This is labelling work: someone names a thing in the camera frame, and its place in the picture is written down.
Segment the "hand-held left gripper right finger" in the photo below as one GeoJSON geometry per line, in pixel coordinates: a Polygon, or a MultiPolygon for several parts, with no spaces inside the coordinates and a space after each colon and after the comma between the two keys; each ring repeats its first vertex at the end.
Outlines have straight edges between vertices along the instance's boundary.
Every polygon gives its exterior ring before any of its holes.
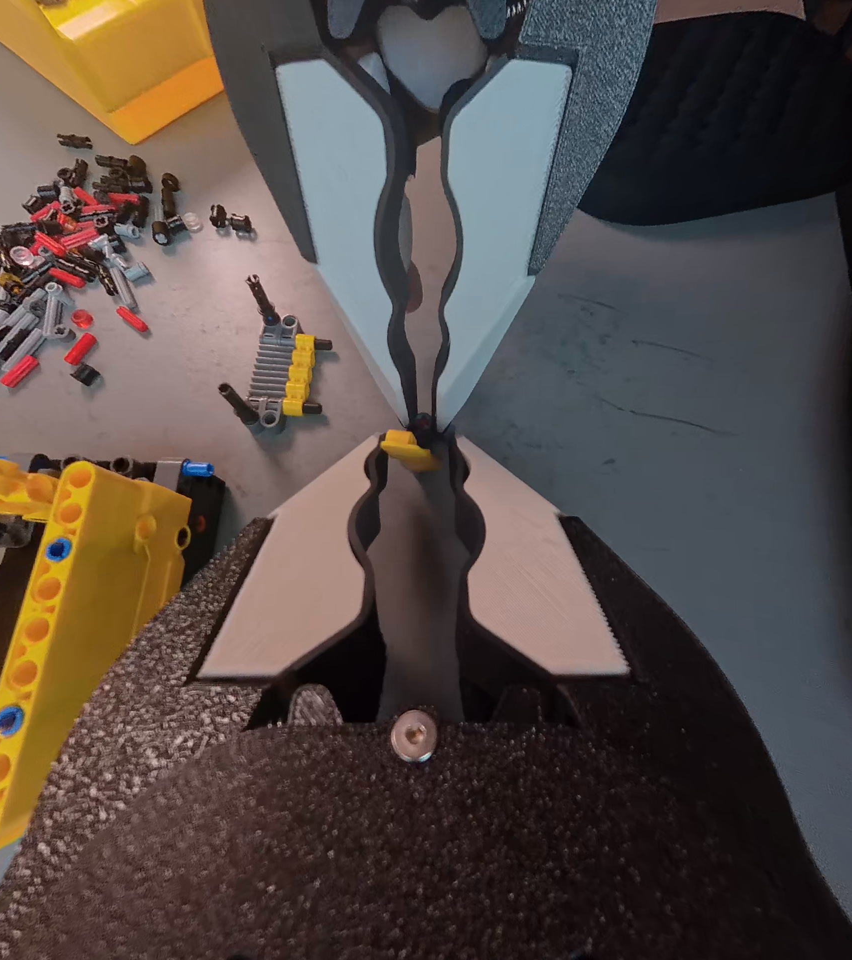
{"type": "Polygon", "coordinates": [[[466,552],[456,614],[463,695],[629,682],[626,654],[560,510],[463,436],[448,464],[466,552]]]}

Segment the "yellow plastic parts bin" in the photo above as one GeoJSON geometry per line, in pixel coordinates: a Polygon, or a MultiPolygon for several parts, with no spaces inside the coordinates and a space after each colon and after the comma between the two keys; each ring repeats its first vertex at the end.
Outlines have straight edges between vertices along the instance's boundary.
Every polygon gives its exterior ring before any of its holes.
{"type": "Polygon", "coordinates": [[[68,1],[42,13],[101,120],[130,145],[223,90],[200,1],[68,1]]]}

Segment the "yellow black lego robot build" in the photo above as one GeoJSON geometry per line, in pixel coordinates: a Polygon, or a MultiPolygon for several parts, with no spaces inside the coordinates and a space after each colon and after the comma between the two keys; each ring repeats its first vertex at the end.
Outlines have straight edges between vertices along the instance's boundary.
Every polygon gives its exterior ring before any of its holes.
{"type": "Polygon", "coordinates": [[[206,462],[0,458],[0,848],[106,671],[212,558],[224,494],[206,462]]]}

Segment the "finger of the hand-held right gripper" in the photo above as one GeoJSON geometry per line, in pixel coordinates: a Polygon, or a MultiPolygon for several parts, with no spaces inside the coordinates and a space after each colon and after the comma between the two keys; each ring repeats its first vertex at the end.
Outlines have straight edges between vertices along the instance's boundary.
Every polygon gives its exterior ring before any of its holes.
{"type": "Polygon", "coordinates": [[[315,270],[401,422],[415,413],[398,227],[400,149],[384,92],[324,58],[275,71],[312,237],[315,270]]]}
{"type": "Polygon", "coordinates": [[[440,429],[467,402],[534,284],[530,262],[571,79],[561,62],[501,57],[446,118],[441,177],[456,256],[440,302],[440,429]]]}

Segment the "pile of small lego pins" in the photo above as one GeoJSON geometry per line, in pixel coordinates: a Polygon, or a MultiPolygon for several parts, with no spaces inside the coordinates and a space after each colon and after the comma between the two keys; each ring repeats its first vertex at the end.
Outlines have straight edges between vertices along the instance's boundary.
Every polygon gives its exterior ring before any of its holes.
{"type": "Polygon", "coordinates": [[[82,386],[63,360],[84,332],[96,336],[95,322],[87,330],[72,324],[72,312],[85,309],[74,298],[97,286],[115,313],[125,306],[142,318],[135,287],[152,275],[127,242],[142,237],[152,193],[141,157],[78,155],[35,187],[23,219],[0,225],[1,394],[20,390],[44,358],[61,360],[85,392],[102,384],[101,375],[96,386],[82,386]]]}

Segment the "grey grille yellow lego subassembly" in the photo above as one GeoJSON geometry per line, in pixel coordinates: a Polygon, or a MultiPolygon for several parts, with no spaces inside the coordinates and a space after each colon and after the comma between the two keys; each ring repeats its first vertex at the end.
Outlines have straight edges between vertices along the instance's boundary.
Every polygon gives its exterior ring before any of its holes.
{"type": "Polygon", "coordinates": [[[232,385],[218,385],[237,419],[251,432],[280,432],[287,420],[322,415],[311,398],[316,355],[330,352],[333,343],[306,333],[298,318],[282,316],[256,274],[245,279],[263,320],[252,374],[245,394],[232,385]]]}

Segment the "black lego elbow connector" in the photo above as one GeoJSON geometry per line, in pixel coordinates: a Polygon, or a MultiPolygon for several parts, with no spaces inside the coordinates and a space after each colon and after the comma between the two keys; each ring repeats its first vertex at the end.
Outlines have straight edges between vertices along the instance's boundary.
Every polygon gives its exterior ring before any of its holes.
{"type": "Polygon", "coordinates": [[[169,246],[180,234],[194,234],[202,229],[202,222],[192,212],[180,212],[177,195],[180,182],[176,175],[164,173],[160,180],[161,216],[151,224],[152,239],[160,247],[169,246]]]}

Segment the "person's right hand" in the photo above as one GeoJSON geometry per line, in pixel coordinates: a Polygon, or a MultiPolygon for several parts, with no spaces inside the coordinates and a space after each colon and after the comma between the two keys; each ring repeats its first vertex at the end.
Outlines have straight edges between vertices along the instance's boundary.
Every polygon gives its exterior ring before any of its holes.
{"type": "Polygon", "coordinates": [[[406,307],[408,314],[415,312],[420,307],[423,299],[420,272],[412,259],[412,238],[411,205],[408,197],[404,196],[398,223],[398,242],[408,280],[408,302],[406,307]]]}

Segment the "yellow grey lego arm assembly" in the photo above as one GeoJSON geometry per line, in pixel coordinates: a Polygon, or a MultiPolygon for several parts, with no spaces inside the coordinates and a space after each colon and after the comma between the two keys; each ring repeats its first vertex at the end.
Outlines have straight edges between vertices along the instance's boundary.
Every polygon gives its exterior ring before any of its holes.
{"type": "Polygon", "coordinates": [[[414,474],[428,474],[440,470],[445,437],[438,428],[434,414],[420,412],[409,422],[407,429],[389,429],[379,441],[384,454],[414,474]]]}

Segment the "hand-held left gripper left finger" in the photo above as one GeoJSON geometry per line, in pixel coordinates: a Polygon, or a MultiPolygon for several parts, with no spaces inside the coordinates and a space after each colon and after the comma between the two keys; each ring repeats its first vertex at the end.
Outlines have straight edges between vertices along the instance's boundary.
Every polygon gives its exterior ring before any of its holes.
{"type": "Polygon", "coordinates": [[[267,517],[195,664],[198,682],[271,698],[313,684],[335,698],[382,697],[386,647],[369,549],[387,470],[373,435],[267,517]]]}

